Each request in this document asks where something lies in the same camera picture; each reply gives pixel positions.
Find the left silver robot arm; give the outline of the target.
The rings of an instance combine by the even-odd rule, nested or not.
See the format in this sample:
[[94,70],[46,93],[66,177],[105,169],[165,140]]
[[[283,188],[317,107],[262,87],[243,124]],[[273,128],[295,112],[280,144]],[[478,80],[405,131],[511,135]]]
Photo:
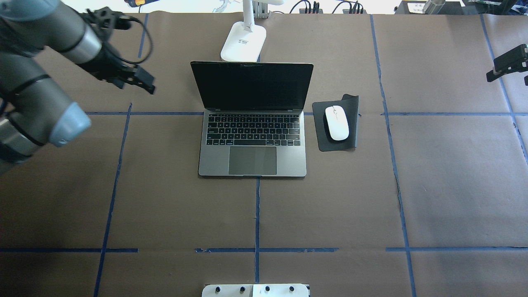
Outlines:
[[62,147],[91,126],[78,103],[34,59],[49,47],[100,81],[155,92],[153,76],[111,45],[136,17],[103,7],[79,13],[60,0],[1,2],[1,173],[42,146]]

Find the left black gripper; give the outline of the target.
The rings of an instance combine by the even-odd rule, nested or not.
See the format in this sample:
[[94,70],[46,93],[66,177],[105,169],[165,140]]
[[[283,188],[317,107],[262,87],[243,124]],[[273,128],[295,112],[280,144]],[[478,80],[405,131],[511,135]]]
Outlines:
[[111,83],[120,89],[124,85],[135,85],[153,95],[155,78],[139,65],[128,65],[111,45],[103,45],[99,53],[90,61],[77,64],[96,79]]

